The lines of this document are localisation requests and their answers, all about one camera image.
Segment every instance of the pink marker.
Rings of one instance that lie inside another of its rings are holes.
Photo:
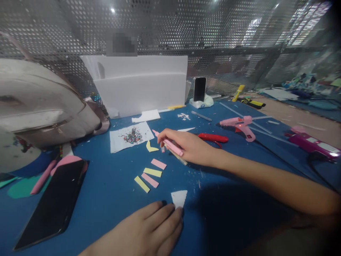
[[[152,130],[155,134],[156,137],[159,136],[159,132]],[[179,156],[182,156],[184,153],[182,152],[181,149],[179,149],[177,146],[175,146],[172,142],[170,142],[168,139],[164,139],[163,143],[166,144],[171,150],[174,151],[174,153],[176,153]]]
[[[52,168],[56,165],[57,161],[53,160],[49,166],[46,168],[46,170],[44,171],[44,173],[41,175],[41,177],[38,179],[38,181],[36,182],[36,184],[34,185],[32,191],[30,194],[37,194],[39,189],[44,185],[47,177],[50,175],[50,172],[52,170]]]

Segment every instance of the glue gun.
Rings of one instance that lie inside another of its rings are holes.
[[[246,141],[253,142],[256,139],[256,136],[253,134],[253,132],[248,127],[248,124],[252,123],[252,117],[251,116],[244,116],[244,118],[230,118],[221,121],[217,125],[221,126],[234,126],[236,128],[236,132],[243,132],[246,136]]]

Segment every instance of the cable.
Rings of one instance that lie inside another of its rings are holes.
[[[268,151],[270,151],[271,153],[273,153],[276,157],[278,157],[279,159],[281,159],[282,161],[284,161],[286,164],[290,165],[292,168],[294,168],[296,171],[300,172],[301,174],[303,174],[305,177],[309,178],[310,180],[312,180],[311,177],[309,177],[307,174],[305,174],[304,172],[302,172],[301,170],[297,169],[295,166],[293,166],[292,164],[290,164],[289,162],[285,161],[283,158],[281,158],[278,154],[276,154],[275,152],[273,152],[271,149],[269,149],[267,146],[263,145],[259,140],[255,140],[256,143],[258,143],[259,145],[263,146],[265,149],[267,149]]]
[[[292,164],[290,164],[289,162],[285,161],[283,158],[281,158],[278,154],[276,154],[275,152],[273,152],[271,149],[269,149],[268,147],[266,147],[265,145],[263,145],[260,141],[255,140],[256,143],[258,143],[259,145],[263,146],[265,149],[267,149],[268,151],[270,151],[271,153],[273,153],[275,156],[277,156],[279,159],[281,159],[282,161],[284,161],[286,164],[290,165],[292,168],[294,168],[296,171],[298,171],[299,173],[303,174],[305,177],[309,178],[310,180],[314,181],[314,179],[312,179],[311,177],[309,177],[307,174],[305,174],[304,172],[302,172],[301,170],[297,169],[295,166],[293,166]],[[318,171],[315,169],[312,161],[313,160],[321,160],[321,161],[326,161],[326,156],[322,155],[319,152],[314,152],[311,153],[308,158],[307,158],[307,163],[308,166],[311,168],[311,170],[323,181],[325,182],[329,188],[331,190],[333,190],[335,193],[337,194],[341,194],[332,184],[330,184],[321,174],[318,173]]]
[[[319,152],[313,152],[311,154],[309,154],[308,158],[307,158],[307,163],[309,165],[309,167],[312,169],[312,171],[321,179],[323,180],[329,187],[330,189],[332,189],[334,192],[340,194],[340,192],[330,183],[328,182],[314,167],[313,165],[313,161],[314,160],[320,160],[320,161],[326,161],[326,156],[322,155]]]

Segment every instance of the pen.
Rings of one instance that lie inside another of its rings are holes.
[[[188,164],[185,160],[183,160],[183,159],[182,159],[181,157],[179,157],[176,153],[174,153],[173,150],[171,150],[170,148],[169,148],[168,150],[169,150],[177,159],[179,159],[179,161],[182,162],[183,165],[187,165],[187,164]]]
[[[168,109],[176,109],[176,108],[183,108],[183,107],[186,107],[186,105],[180,105],[180,106],[169,107]]]
[[[155,136],[159,136],[159,132],[152,130],[155,133]],[[163,143],[168,146],[171,150],[173,150],[177,155],[182,156],[184,153],[181,149],[179,149],[177,146],[175,146],[172,142],[170,142],[168,139],[164,139]]]

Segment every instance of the black smartphone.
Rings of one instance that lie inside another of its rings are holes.
[[[80,160],[56,169],[14,250],[63,233],[70,222],[88,163]]]
[[[196,78],[194,80],[194,101],[204,101],[206,91],[206,78]]]

